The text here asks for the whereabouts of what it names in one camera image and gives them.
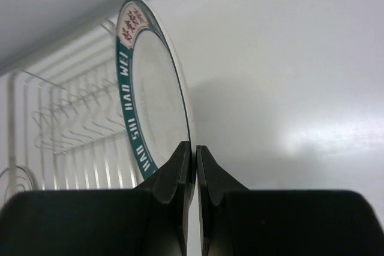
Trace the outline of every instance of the white wire rack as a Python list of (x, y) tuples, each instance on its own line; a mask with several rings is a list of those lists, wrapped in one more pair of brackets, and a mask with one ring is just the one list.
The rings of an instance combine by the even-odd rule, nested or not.
[(17, 191), (132, 188), (142, 180), (121, 113), (114, 31), (108, 20), (11, 73), (5, 200)]

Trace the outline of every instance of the white wall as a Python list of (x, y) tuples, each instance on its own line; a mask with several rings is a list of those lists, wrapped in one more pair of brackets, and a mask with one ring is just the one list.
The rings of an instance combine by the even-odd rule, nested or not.
[[(382, 0), (149, 1), (183, 63), (198, 142), (223, 168), (253, 189), (352, 189), (384, 220)], [(189, 255), (198, 219), (195, 195)]]

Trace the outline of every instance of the white plate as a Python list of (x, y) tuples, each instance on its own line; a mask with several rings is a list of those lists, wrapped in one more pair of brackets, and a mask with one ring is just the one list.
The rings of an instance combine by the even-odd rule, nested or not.
[(126, 0), (116, 26), (116, 70), (125, 126), (144, 179), (196, 136), (187, 83), (172, 42), (144, 0)]

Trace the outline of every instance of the dish rack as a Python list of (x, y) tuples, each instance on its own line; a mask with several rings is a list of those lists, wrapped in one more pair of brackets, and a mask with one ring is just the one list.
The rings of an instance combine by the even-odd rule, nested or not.
[(115, 23), (107, 20), (11, 72), (4, 201), (19, 191), (132, 188), (142, 181), (115, 66)]

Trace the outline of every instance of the black clamp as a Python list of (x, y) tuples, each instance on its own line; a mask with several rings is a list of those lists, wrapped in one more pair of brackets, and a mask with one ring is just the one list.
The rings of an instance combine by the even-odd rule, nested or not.
[(204, 256), (384, 255), (359, 194), (252, 191), (206, 146), (193, 159), (189, 142), (134, 189), (15, 195), (0, 214), (0, 255), (186, 255), (196, 172)]

